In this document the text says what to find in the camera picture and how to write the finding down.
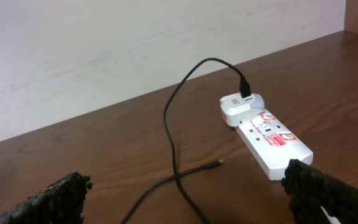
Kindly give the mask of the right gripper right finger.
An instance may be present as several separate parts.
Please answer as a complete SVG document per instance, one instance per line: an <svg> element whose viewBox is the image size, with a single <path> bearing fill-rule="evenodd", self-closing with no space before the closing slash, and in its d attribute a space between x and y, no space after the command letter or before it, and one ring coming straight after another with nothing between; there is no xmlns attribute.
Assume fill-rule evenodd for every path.
<svg viewBox="0 0 358 224"><path fill-rule="evenodd" d="M358 189L297 159L281 180L295 223L358 223Z"/></svg>

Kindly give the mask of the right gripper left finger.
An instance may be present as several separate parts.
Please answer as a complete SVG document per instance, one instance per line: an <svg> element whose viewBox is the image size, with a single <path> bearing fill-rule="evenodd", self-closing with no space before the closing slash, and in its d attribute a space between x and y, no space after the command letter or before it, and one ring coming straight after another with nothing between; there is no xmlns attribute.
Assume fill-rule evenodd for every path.
<svg viewBox="0 0 358 224"><path fill-rule="evenodd" d="M0 224L82 224L90 179L73 171L0 214Z"/></svg>

